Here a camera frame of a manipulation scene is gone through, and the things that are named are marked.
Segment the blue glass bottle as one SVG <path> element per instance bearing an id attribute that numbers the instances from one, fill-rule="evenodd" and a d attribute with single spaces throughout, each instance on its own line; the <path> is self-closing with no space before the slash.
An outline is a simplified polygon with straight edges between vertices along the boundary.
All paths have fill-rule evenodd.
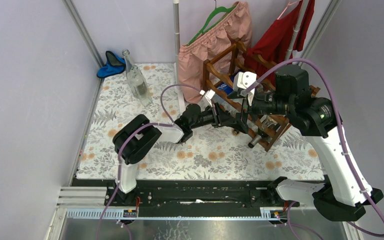
<path id="1" fill-rule="evenodd" d="M 228 96 L 233 90 L 232 87 L 230 87 L 227 83 L 221 81 L 221 79 L 217 76 L 214 77 L 214 79 L 216 80 L 216 83 L 214 84 L 214 87 L 218 90 L 218 91 L 221 91 L 221 92 L 224 92 L 226 93 L 226 95 Z"/>

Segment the clear square liquor bottle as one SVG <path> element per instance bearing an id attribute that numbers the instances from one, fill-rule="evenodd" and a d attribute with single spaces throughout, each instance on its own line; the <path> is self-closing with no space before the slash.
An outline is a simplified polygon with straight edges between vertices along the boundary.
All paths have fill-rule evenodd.
<path id="1" fill-rule="evenodd" d="M 269 136 L 274 136 L 280 127 L 280 123 L 271 119 L 266 119 L 262 122 L 262 130 Z"/>

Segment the dark green wine bottle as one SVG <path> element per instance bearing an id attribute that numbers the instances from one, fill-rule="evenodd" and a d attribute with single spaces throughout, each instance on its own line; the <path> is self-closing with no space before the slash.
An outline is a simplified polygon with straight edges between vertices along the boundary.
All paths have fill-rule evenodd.
<path id="1" fill-rule="evenodd" d="M 249 148 L 254 148 L 256 145 L 259 144 L 260 141 L 262 141 L 265 137 L 265 133 L 257 133 L 255 137 L 248 143 Z"/>

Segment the clear glass bottle tall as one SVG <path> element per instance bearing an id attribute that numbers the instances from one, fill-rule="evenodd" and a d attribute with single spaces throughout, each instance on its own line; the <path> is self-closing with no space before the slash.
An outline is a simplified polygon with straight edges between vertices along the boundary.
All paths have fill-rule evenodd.
<path id="1" fill-rule="evenodd" d="M 133 58 L 128 49 L 122 50 L 123 59 L 125 61 L 125 73 L 128 80 L 132 80 L 136 75 L 137 66 L 133 61 Z"/>

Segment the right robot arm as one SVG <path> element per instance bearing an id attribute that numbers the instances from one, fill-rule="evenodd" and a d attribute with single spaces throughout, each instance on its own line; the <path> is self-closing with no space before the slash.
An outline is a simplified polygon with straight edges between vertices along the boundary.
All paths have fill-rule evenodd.
<path id="1" fill-rule="evenodd" d="M 316 151 L 325 179 L 308 183 L 279 177 L 269 185 L 267 201 L 273 206 L 284 201 L 308 204 L 332 222 L 359 220 L 366 213 L 365 206 L 384 195 L 364 180 L 351 153 L 343 150 L 346 142 L 340 134 L 344 129 L 332 101 L 312 95 L 308 72 L 296 64 L 284 65 L 274 75 L 274 92 L 252 90 L 243 98 L 246 113 L 253 119 L 286 116 Z"/>

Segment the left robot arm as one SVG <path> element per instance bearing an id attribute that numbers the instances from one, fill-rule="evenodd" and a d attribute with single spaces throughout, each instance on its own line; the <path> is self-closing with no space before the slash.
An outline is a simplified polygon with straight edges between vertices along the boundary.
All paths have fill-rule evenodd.
<path id="1" fill-rule="evenodd" d="M 193 136 L 194 129 L 207 125 L 214 128 L 229 127 L 247 133 L 247 121 L 246 110 L 241 109 L 232 116 L 218 103 L 205 109 L 201 109 L 195 103 L 189 104 L 173 123 L 151 122 L 144 114 L 137 115 L 112 139 L 117 154 L 118 170 L 106 205 L 128 206 L 134 202 L 138 164 L 157 142 L 185 143 Z"/>

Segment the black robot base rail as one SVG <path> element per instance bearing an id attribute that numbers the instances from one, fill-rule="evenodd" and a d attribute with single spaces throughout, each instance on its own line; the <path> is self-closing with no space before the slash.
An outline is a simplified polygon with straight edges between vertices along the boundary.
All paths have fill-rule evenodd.
<path id="1" fill-rule="evenodd" d="M 104 204 L 132 207 L 139 217 L 245 218 L 261 208 L 287 209 L 266 180 L 137 180 L 129 193 L 107 184 Z"/>

